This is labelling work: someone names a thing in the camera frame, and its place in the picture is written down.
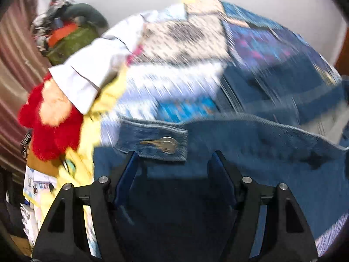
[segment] yellow fabric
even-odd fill
[[[65,170],[63,165],[59,167],[56,189],[41,194],[41,211],[46,217],[56,195],[65,183],[72,183],[75,187],[89,185],[94,181],[93,150],[100,143],[101,114],[110,111],[116,100],[123,94],[126,88],[127,66],[123,65],[118,77],[101,90],[100,96],[93,103],[90,112],[84,116],[80,130],[80,144],[75,152],[68,147],[66,159],[75,164],[74,177]]]

